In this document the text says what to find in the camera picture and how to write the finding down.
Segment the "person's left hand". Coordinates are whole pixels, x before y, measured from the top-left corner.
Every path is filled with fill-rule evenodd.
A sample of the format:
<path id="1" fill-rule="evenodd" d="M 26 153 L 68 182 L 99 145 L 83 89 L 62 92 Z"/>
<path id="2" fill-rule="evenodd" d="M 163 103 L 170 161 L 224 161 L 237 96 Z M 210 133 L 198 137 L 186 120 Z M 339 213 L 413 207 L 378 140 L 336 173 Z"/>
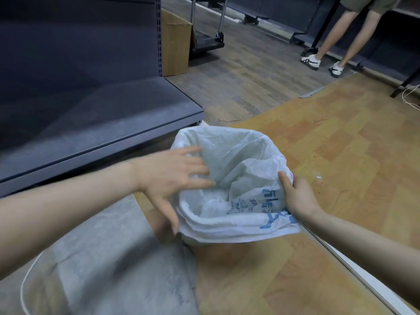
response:
<path id="1" fill-rule="evenodd" d="M 184 190 L 203 190 L 215 186 L 204 175 L 188 175 L 188 165 L 206 165 L 201 157 L 177 156 L 177 149 L 169 149 L 131 158 L 128 164 L 134 170 L 135 191 L 142 192 L 154 206 L 154 195 L 169 198 Z"/>

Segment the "person's right hand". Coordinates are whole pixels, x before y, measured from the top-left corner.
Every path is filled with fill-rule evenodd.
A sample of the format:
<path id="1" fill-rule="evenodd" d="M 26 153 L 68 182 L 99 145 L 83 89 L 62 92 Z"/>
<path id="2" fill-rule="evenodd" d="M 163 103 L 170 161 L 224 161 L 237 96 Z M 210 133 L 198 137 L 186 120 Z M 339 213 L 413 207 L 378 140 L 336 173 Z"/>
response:
<path id="1" fill-rule="evenodd" d="M 311 223 L 326 216 L 305 178 L 294 174 L 293 185 L 295 190 L 293 194 L 285 195 L 285 201 L 288 211 L 299 222 Z"/>

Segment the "white plastic bag blue print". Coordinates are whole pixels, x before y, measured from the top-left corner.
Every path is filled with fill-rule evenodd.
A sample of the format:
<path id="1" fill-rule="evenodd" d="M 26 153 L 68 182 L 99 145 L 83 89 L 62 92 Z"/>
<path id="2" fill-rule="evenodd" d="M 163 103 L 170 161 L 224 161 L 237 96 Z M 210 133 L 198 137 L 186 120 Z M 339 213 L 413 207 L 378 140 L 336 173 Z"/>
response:
<path id="1" fill-rule="evenodd" d="M 288 211 L 278 172 L 293 182 L 285 156 L 265 134 L 241 128 L 181 129 L 171 149 L 201 147 L 215 186 L 185 190 L 171 203 L 182 240 L 189 246 L 247 243 L 301 232 Z"/>

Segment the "person's left forearm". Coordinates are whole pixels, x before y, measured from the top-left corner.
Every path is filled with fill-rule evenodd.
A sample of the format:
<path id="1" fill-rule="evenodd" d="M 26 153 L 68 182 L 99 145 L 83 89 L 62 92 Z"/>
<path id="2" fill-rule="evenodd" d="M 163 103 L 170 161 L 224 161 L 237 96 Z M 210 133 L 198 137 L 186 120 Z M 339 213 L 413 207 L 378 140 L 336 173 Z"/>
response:
<path id="1" fill-rule="evenodd" d="M 105 169 L 0 199 L 0 281 L 139 187 L 138 166 Z"/>

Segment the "person's right forearm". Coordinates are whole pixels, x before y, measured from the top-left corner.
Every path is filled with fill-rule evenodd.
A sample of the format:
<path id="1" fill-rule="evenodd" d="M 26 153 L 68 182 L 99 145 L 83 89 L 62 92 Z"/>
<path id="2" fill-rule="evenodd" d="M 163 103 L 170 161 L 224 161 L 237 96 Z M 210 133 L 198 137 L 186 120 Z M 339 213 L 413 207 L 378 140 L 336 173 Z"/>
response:
<path id="1" fill-rule="evenodd" d="M 420 250 L 322 210 L 301 222 L 420 311 Z"/>

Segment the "grey metal strip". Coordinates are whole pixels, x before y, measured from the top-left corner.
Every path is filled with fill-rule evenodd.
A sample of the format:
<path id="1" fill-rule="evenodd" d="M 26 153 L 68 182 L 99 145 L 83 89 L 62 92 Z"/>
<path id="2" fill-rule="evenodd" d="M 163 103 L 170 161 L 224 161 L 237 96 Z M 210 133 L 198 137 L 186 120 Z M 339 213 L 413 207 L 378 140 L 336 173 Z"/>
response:
<path id="1" fill-rule="evenodd" d="M 315 89 L 315 90 L 313 90 L 313 91 L 311 91 L 311 92 L 309 92 L 309 93 L 302 94 L 302 95 L 300 95 L 300 96 L 298 96 L 298 97 L 299 97 L 300 99 L 307 99 L 307 98 L 311 98 L 311 97 L 313 97 L 314 95 L 318 94 L 319 92 L 323 91 L 323 90 L 324 90 L 327 86 L 328 86 L 328 85 L 323 86 L 323 87 L 320 87 L 320 88 Z"/>

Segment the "brown cardboard box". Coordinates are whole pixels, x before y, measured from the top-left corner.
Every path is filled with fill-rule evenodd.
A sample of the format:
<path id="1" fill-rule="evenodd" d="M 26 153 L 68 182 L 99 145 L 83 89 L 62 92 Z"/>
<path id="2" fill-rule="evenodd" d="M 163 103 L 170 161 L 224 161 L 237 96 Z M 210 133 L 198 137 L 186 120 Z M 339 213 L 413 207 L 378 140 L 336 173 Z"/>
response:
<path id="1" fill-rule="evenodd" d="M 189 62 L 192 24 L 162 9 L 161 35 L 163 77 L 186 74 Z"/>

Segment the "black platform trolley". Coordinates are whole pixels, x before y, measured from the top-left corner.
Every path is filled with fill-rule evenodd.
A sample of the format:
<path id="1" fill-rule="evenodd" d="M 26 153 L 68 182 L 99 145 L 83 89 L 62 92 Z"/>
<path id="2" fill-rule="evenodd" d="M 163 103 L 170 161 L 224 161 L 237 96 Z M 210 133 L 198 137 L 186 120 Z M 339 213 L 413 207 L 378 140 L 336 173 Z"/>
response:
<path id="1" fill-rule="evenodd" d="M 224 23 L 228 0 L 210 0 L 210 1 L 214 1 L 214 2 L 223 1 L 223 7 L 222 7 L 221 17 L 219 21 L 218 31 L 214 37 L 195 30 L 194 19 L 195 19 L 195 10 L 196 10 L 197 0 L 191 0 L 190 23 L 192 24 L 192 33 L 191 33 L 192 38 L 190 42 L 190 52 L 189 52 L 190 60 L 198 58 L 199 56 L 209 51 L 223 48 L 225 45 L 222 27 Z"/>

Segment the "white trim strip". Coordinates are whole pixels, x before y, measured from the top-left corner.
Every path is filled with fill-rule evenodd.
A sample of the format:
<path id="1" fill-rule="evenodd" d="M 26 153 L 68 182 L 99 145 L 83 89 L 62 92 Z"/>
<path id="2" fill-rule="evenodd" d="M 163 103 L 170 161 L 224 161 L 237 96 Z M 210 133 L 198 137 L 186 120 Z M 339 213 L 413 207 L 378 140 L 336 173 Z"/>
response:
<path id="1" fill-rule="evenodd" d="M 331 256 L 341 263 L 354 278 L 356 278 L 370 293 L 372 293 L 393 315 L 417 315 L 397 294 L 390 288 L 364 270 L 338 249 L 322 240 L 310 231 L 305 225 L 301 225 L 302 233 L 321 245 Z"/>

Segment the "white sneaker black stripes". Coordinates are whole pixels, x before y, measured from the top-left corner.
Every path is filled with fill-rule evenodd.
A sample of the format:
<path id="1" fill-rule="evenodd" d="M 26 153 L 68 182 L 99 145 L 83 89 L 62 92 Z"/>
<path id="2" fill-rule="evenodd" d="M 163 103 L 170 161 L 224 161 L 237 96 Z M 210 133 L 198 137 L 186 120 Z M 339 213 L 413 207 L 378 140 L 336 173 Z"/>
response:
<path id="1" fill-rule="evenodd" d="M 340 62 L 336 62 L 328 68 L 330 75 L 336 79 L 338 79 L 344 71 L 344 67 L 340 66 L 339 63 Z"/>
<path id="2" fill-rule="evenodd" d="M 310 68 L 311 70 L 318 70 L 320 67 L 321 60 L 316 57 L 316 54 L 311 54 L 306 57 L 302 57 L 300 62 Z"/>

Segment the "dark grey metal shelf unit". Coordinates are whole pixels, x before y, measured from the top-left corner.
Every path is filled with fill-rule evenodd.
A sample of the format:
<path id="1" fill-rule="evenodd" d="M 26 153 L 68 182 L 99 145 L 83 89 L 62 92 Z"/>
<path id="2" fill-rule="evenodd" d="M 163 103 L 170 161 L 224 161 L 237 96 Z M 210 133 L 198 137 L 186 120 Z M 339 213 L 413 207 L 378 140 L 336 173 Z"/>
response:
<path id="1" fill-rule="evenodd" d="M 160 0 L 0 0 L 0 197 L 199 124 Z"/>

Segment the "black stand leg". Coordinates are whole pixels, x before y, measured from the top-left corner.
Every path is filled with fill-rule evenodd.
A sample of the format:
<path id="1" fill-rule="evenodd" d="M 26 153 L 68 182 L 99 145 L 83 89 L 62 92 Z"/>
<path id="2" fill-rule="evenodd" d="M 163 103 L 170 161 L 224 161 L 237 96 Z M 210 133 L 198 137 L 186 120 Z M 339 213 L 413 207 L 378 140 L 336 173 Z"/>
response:
<path id="1" fill-rule="evenodd" d="M 407 85 L 411 83 L 415 78 L 420 75 L 420 65 L 413 71 L 405 81 L 403 81 L 396 89 L 389 95 L 391 98 L 395 98 L 397 95 L 401 94 L 403 90 L 407 89 Z"/>

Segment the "dark background shelving unit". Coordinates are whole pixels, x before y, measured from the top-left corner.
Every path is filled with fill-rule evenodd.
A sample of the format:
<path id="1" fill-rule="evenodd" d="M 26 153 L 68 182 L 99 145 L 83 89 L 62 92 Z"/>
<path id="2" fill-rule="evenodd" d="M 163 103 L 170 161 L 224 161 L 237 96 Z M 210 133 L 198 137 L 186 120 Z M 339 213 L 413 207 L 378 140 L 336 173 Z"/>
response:
<path id="1" fill-rule="evenodd" d="M 228 6 L 293 31 L 291 42 L 312 42 L 301 57 L 318 53 L 346 11 L 340 0 L 229 0 Z M 325 56 L 331 52 L 344 57 L 369 11 L 366 7 L 357 15 Z M 384 13 L 370 40 L 347 64 L 350 62 L 355 63 L 355 70 L 369 68 L 405 81 L 420 65 L 420 0 L 401 0 Z M 420 75 L 410 84 L 420 84 Z"/>

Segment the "olive green shorts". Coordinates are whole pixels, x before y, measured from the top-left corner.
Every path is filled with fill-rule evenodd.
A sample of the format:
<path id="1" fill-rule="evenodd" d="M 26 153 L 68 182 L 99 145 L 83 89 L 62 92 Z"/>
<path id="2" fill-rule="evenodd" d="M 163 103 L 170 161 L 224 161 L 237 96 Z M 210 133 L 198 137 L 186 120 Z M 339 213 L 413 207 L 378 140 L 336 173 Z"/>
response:
<path id="1" fill-rule="evenodd" d="M 340 4 L 346 10 L 360 13 L 367 7 L 380 15 L 394 9 L 400 2 L 401 0 L 340 0 Z"/>

